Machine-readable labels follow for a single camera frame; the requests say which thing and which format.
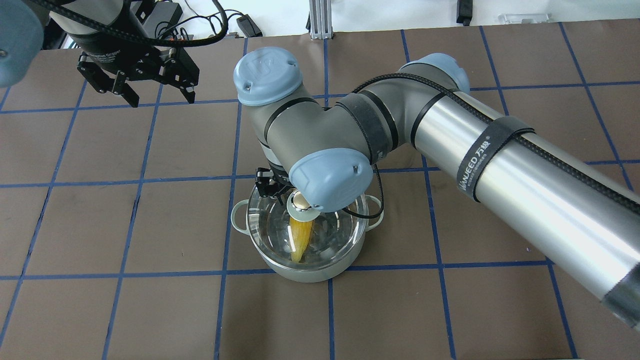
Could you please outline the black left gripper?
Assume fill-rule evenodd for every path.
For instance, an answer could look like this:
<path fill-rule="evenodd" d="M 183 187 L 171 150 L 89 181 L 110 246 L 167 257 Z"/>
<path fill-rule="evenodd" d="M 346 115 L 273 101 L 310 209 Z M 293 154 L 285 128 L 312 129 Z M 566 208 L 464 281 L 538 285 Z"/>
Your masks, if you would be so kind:
<path fill-rule="evenodd" d="M 77 70 L 101 94 L 121 96 L 132 108 L 140 104 L 130 82 L 153 80 L 180 91 L 188 104 L 195 103 L 200 69 L 184 48 L 160 50 L 135 43 L 80 42 Z"/>

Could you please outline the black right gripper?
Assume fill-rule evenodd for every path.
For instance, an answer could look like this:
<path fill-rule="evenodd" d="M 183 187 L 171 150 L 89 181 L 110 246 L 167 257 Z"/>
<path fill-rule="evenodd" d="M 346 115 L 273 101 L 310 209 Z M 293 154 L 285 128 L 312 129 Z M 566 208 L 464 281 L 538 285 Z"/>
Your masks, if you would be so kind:
<path fill-rule="evenodd" d="M 291 202 L 291 196 L 296 192 L 293 189 L 288 176 L 283 171 L 273 168 L 257 167 L 255 171 L 254 187 L 261 198 L 269 198 L 279 201 L 286 207 Z"/>

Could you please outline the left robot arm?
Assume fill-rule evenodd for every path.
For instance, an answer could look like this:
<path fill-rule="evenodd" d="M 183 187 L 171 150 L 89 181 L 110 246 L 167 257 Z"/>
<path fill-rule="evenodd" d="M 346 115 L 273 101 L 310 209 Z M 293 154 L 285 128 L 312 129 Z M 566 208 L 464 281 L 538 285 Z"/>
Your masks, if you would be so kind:
<path fill-rule="evenodd" d="M 200 70 L 181 45 L 160 45 L 144 25 L 158 3 L 140 0 L 3 0 L 1 2 L 1 87 L 18 84 L 41 50 L 52 19 L 81 49 L 77 70 L 101 94 L 121 97 L 131 107 L 140 97 L 131 82 L 154 81 L 195 102 Z"/>

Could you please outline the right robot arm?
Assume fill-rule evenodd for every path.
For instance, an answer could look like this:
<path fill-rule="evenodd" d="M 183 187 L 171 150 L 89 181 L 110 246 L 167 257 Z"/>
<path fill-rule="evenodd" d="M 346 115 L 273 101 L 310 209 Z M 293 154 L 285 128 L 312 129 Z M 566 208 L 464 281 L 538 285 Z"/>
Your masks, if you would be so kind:
<path fill-rule="evenodd" d="M 638 330 L 638 194 L 473 98 L 450 55 L 366 80 L 329 108 L 285 48 L 244 55 L 233 82 L 269 161 L 258 190 L 278 199 L 292 189 L 285 207 L 298 221 L 347 209 L 377 163 L 410 144 Z"/>

